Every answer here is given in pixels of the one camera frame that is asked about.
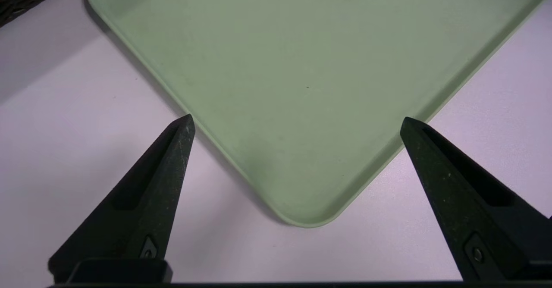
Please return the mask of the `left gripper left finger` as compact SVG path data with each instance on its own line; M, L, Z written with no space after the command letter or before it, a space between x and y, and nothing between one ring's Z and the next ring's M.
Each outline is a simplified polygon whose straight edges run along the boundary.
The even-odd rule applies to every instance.
M195 135L171 122L48 261L55 283L169 283L168 241Z

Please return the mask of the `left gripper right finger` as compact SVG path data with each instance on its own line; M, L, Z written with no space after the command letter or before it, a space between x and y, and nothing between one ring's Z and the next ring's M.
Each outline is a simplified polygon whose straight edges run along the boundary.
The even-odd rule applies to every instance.
M400 136L466 282L549 282L551 219L430 125L410 117Z

